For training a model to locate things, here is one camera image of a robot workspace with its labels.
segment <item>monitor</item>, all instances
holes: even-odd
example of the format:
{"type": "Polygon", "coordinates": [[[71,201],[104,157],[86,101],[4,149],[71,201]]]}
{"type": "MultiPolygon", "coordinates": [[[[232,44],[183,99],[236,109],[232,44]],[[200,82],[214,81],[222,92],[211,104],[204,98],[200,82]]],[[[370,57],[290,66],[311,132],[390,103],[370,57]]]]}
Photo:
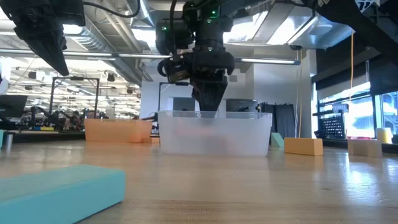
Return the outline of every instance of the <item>monitor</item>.
{"type": "Polygon", "coordinates": [[[23,95],[0,95],[0,114],[6,118],[21,118],[27,96],[23,95]]]}

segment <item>clear plastic bin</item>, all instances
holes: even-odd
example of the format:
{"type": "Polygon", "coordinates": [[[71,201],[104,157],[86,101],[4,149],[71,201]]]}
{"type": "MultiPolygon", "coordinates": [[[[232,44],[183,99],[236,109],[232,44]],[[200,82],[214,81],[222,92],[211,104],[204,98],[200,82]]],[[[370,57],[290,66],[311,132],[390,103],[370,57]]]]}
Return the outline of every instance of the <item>clear plastic bin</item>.
{"type": "Polygon", "coordinates": [[[266,156],[271,126],[270,113],[160,111],[160,151],[266,156]]]}

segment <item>orange block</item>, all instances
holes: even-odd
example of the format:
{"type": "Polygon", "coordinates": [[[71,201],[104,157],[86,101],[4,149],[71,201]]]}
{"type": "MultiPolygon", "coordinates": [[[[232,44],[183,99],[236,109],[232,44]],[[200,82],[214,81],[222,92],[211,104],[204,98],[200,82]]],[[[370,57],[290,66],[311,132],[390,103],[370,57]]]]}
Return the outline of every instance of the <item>orange block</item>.
{"type": "Polygon", "coordinates": [[[144,138],[144,143],[160,143],[160,138],[144,138]]]}
{"type": "Polygon", "coordinates": [[[322,139],[285,138],[285,153],[322,156],[322,139]]]}
{"type": "Polygon", "coordinates": [[[86,119],[86,141],[142,143],[150,137],[151,121],[86,119]]]}

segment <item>teal block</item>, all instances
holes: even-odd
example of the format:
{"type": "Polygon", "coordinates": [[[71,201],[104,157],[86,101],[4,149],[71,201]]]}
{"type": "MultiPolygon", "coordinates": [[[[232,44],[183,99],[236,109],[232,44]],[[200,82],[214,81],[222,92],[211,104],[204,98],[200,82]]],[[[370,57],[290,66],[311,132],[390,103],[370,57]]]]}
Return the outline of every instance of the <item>teal block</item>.
{"type": "Polygon", "coordinates": [[[124,200],[122,170],[71,166],[0,179],[0,223],[75,223],[124,200]]]}
{"type": "Polygon", "coordinates": [[[0,130],[0,149],[1,149],[1,146],[2,146],[2,137],[3,136],[4,136],[4,131],[0,130]]]}
{"type": "Polygon", "coordinates": [[[279,133],[271,133],[272,147],[285,147],[285,141],[279,133]]]}

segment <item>wooden table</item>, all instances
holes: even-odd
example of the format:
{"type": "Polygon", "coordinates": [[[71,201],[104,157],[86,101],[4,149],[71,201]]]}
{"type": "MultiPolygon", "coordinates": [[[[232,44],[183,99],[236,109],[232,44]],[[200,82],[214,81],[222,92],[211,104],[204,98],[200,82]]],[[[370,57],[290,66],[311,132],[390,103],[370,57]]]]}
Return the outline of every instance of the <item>wooden table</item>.
{"type": "Polygon", "coordinates": [[[124,169],[126,200],[81,223],[398,223],[398,157],[175,156],[153,146],[15,144],[0,155],[0,177],[74,164],[124,169]]]}

